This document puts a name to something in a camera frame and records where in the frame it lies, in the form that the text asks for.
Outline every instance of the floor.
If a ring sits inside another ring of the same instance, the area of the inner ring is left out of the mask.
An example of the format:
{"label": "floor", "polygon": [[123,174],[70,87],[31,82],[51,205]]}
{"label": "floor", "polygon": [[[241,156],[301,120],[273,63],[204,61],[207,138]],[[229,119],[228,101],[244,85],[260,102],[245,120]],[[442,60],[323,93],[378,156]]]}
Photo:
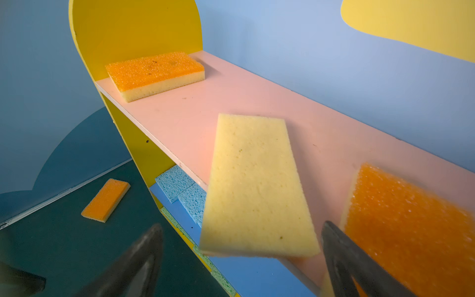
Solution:
{"label": "floor", "polygon": [[[83,218],[109,178],[129,182],[130,190],[106,223]],[[71,296],[156,222],[163,227],[164,254],[155,295],[228,296],[160,214],[133,162],[0,230],[0,260],[47,279],[35,296]]]}

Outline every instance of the orange scrubber sponge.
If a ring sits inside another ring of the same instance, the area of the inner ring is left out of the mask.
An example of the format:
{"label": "orange scrubber sponge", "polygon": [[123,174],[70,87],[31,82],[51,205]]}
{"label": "orange scrubber sponge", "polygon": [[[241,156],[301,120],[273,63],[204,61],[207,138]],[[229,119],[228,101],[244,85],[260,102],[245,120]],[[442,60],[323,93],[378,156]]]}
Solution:
{"label": "orange scrubber sponge", "polygon": [[469,212],[364,164],[346,218],[345,233],[417,296],[475,296]]}
{"label": "orange scrubber sponge", "polygon": [[128,182],[109,179],[81,215],[105,223],[129,188]]}
{"label": "orange scrubber sponge", "polygon": [[105,68],[127,102],[205,78],[203,65],[183,52],[111,63]]}

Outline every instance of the pink shelf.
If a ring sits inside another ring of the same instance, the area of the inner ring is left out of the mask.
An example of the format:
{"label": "pink shelf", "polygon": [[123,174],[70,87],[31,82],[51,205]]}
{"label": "pink shelf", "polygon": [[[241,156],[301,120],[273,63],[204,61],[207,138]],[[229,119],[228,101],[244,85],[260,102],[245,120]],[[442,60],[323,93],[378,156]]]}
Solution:
{"label": "pink shelf", "polygon": [[[110,78],[99,90],[205,190],[218,113],[283,118],[317,234],[340,222],[352,178],[370,162],[475,212],[475,174],[200,51],[206,79],[126,103]],[[316,284],[324,258],[294,260]]]}

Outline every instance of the wall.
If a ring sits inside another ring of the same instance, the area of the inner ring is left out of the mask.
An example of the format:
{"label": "wall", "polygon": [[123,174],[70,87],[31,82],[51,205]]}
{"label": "wall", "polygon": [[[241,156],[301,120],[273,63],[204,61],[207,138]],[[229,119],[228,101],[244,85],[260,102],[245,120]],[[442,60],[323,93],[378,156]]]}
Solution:
{"label": "wall", "polygon": [[341,0],[196,3],[205,51],[475,172],[474,63],[357,31]]}
{"label": "wall", "polygon": [[0,222],[130,158],[67,12],[67,0],[0,1]]}

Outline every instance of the blue cellulose sponge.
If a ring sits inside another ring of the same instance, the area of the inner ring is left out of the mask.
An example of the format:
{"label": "blue cellulose sponge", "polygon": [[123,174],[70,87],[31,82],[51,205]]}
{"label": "blue cellulose sponge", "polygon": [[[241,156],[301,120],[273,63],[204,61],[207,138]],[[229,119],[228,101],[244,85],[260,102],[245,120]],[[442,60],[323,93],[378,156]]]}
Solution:
{"label": "blue cellulose sponge", "polygon": [[178,195],[195,182],[178,165],[160,174],[155,181],[165,193],[170,203],[178,199]]}
{"label": "blue cellulose sponge", "polygon": [[195,183],[178,195],[178,199],[193,221],[201,227],[203,211],[205,210],[206,192]]}

